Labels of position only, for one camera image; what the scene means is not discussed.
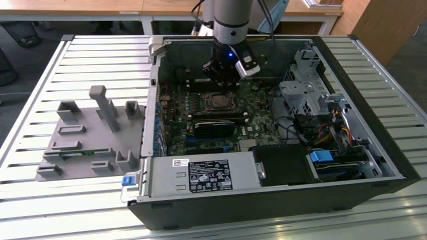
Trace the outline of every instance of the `power supply label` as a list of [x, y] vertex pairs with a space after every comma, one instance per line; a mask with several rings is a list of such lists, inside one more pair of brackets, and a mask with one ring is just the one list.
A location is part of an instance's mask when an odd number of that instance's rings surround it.
[[189, 163], [190, 191], [206, 193], [233, 190], [233, 173], [229, 160], [198, 161]]

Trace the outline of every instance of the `metal slatted table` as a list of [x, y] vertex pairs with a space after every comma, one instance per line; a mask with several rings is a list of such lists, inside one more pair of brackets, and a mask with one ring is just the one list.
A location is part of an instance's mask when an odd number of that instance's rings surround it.
[[[61, 42], [0, 149], [0, 239], [360, 240], [427, 234], [427, 116], [360, 41], [346, 36], [324, 40], [424, 177], [406, 189], [346, 211], [150, 231], [121, 201], [121, 176], [34, 181], [62, 100], [95, 107], [90, 87], [106, 85], [117, 106], [129, 100], [146, 104], [149, 39], [77, 36]], [[341, 92], [332, 75], [329, 80]]]

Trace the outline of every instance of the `gray 3d-printed holder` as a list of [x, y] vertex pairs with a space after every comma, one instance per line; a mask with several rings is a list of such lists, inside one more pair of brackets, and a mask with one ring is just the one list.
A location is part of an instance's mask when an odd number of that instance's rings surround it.
[[37, 181], [118, 176], [139, 169], [146, 107], [137, 101], [115, 107], [106, 92], [103, 85], [90, 89], [99, 108], [61, 102]]

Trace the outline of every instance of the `barcode sticker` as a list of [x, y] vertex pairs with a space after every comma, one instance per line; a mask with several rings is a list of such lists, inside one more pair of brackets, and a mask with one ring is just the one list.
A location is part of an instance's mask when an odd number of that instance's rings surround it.
[[121, 14], [141, 14], [139, 11], [121, 11]]
[[189, 158], [173, 160], [173, 167], [187, 167], [187, 166], [189, 166]]

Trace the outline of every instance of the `circuit board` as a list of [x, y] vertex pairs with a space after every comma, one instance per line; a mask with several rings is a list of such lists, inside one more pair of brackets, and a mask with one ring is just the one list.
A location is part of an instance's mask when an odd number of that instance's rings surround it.
[[[254, 146], [281, 144], [270, 112], [272, 89], [262, 87], [257, 79], [242, 80], [235, 92], [190, 93], [182, 86], [171, 88], [162, 102], [167, 155], [246, 152]], [[234, 121], [234, 133], [229, 137], [198, 138], [193, 118], [214, 114], [241, 115]]]

